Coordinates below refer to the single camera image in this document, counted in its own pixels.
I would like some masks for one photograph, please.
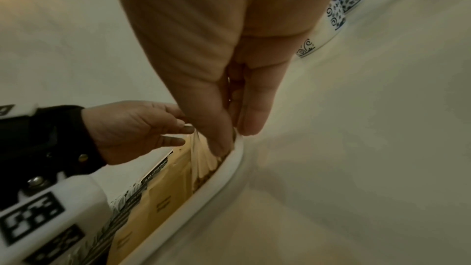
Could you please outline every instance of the white tray edge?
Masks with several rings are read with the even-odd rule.
[[[145,262],[170,237],[189,221],[231,179],[240,165],[244,151],[242,136],[237,134],[234,150],[226,157],[214,175],[175,211],[160,227],[149,235],[120,265]]]

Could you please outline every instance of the white plastic tray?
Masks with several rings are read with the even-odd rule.
[[[160,227],[150,234],[144,242],[129,254],[120,265],[137,265],[146,261],[226,185],[239,167],[243,151],[242,136],[237,135],[234,150],[226,157],[213,176]]]

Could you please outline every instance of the hand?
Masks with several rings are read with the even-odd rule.
[[[222,156],[257,134],[329,0],[121,0],[150,63]]]
[[[82,110],[83,122],[103,159],[121,164],[166,146],[182,146],[181,138],[165,134],[191,134],[177,105],[119,102]]]

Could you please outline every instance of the black jacket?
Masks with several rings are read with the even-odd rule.
[[[106,165],[82,110],[56,106],[38,109],[32,117],[0,120],[0,210],[18,202],[20,189],[31,195],[54,184],[58,172],[90,174]],[[33,181],[43,183],[31,186]]]

